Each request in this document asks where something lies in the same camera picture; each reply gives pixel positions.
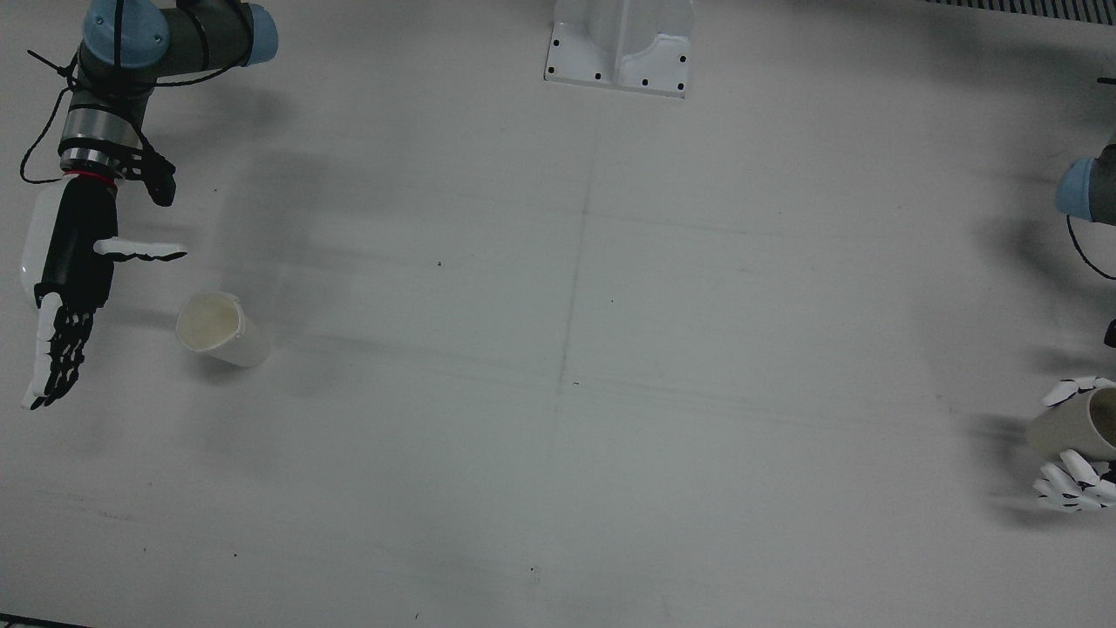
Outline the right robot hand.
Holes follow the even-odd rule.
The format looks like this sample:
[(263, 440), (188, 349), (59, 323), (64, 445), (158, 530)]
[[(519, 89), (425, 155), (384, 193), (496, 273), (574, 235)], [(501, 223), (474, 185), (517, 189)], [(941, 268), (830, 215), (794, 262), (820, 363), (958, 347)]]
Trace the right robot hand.
[(117, 189), (96, 174), (64, 175), (37, 196), (25, 236), (20, 281), (38, 311), (25, 408), (50, 406), (73, 389), (94, 318), (112, 289), (116, 263), (170, 262), (185, 247), (119, 236)]

